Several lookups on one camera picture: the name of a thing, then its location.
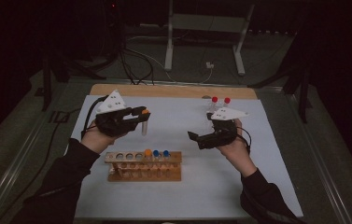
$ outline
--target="metal stand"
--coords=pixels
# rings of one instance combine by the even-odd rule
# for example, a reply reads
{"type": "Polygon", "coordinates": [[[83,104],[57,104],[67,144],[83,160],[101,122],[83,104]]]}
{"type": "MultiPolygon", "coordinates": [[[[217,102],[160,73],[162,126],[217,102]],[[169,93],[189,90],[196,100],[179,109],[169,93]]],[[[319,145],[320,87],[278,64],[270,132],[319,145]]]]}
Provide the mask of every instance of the metal stand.
{"type": "Polygon", "coordinates": [[[234,60],[236,62],[237,74],[243,76],[246,73],[243,66],[240,50],[246,38],[246,32],[251,19],[254,5],[250,5],[245,18],[231,18],[218,16],[202,16],[176,14],[173,11],[173,0],[169,1],[169,20],[168,20],[168,36],[167,50],[164,61],[164,70],[170,72],[172,70],[173,61],[173,29],[203,30],[203,31],[220,31],[230,33],[240,33],[239,42],[232,47],[234,60]]]}

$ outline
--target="hand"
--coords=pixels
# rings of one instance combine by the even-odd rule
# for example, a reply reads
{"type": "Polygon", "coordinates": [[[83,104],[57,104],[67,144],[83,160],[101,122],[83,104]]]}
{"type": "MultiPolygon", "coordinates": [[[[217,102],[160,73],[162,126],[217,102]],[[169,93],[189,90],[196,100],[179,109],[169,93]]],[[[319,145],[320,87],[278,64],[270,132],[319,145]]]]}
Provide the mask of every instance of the hand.
{"type": "Polygon", "coordinates": [[[81,140],[81,144],[85,147],[88,147],[90,150],[100,154],[102,153],[108,146],[114,145],[115,140],[126,135],[122,134],[115,137],[110,137],[106,134],[103,134],[96,127],[95,122],[93,121],[90,128],[85,132],[81,140]]]}
{"type": "MultiPolygon", "coordinates": [[[[237,133],[242,135],[242,122],[239,119],[235,119],[234,123],[237,127],[237,133]]],[[[217,147],[217,149],[243,177],[252,175],[257,171],[257,167],[248,155],[245,143],[239,137],[236,137],[229,145],[217,147]]]]}

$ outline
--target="sleeve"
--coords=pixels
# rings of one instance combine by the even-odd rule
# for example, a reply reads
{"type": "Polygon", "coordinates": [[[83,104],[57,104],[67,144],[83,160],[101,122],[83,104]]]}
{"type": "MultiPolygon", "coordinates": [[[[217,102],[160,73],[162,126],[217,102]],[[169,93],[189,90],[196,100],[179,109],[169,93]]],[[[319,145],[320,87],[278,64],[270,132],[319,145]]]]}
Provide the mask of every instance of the sleeve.
{"type": "Polygon", "coordinates": [[[71,138],[67,153],[54,161],[41,187],[10,223],[73,223],[81,182],[99,157],[71,138]]]}
{"type": "Polygon", "coordinates": [[[259,223],[303,223],[289,210],[277,185],[268,183],[259,169],[242,182],[240,204],[259,223]]]}

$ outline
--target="table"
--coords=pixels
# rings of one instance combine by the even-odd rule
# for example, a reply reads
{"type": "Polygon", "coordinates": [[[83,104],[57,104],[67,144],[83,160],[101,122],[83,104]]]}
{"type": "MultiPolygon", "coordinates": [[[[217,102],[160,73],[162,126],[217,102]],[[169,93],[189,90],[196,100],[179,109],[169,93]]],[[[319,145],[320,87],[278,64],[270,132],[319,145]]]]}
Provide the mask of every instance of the table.
{"type": "Polygon", "coordinates": [[[187,139],[187,131],[194,131],[190,129],[195,126],[203,124],[199,127],[200,131],[201,128],[210,126],[210,122],[204,118],[205,110],[202,110],[206,106],[207,100],[202,99],[205,95],[215,95],[219,99],[231,97],[231,105],[236,106],[236,109],[240,109],[240,103],[243,103],[246,110],[253,111],[252,116],[244,120],[244,124],[253,138],[260,135],[265,140],[253,140],[251,157],[268,180],[278,184],[294,214],[299,217],[303,215],[263,107],[253,90],[227,87],[98,84],[93,86],[91,95],[85,99],[72,137],[79,139],[87,110],[99,97],[98,95],[106,95],[113,90],[120,91],[128,106],[144,104],[152,114],[146,137],[141,136],[136,130],[117,140],[110,150],[141,151],[146,147],[180,150],[183,153],[182,180],[108,182],[106,181],[108,164],[104,163],[106,154],[104,152],[93,165],[91,175],[83,181],[76,218],[169,220],[248,217],[238,202],[242,190],[240,174],[217,150],[199,150],[195,142],[187,139]],[[186,105],[190,112],[185,108],[170,106],[169,109],[168,105],[174,104],[186,105]],[[168,122],[173,118],[176,118],[177,122],[168,122]]]}

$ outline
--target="white triangular marker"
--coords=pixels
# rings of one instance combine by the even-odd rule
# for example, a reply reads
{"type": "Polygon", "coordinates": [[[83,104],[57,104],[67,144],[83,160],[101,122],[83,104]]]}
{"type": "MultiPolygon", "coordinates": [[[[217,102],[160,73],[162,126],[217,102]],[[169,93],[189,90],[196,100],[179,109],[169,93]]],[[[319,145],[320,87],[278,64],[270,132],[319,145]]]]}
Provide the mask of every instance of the white triangular marker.
{"type": "Polygon", "coordinates": [[[239,119],[241,117],[248,116],[247,112],[230,109],[229,107],[222,107],[218,109],[212,116],[211,119],[216,120],[230,120],[230,119],[239,119]]]}
{"type": "Polygon", "coordinates": [[[126,108],[126,104],[118,90],[114,90],[106,97],[102,104],[97,108],[96,114],[104,114],[126,108]]]}

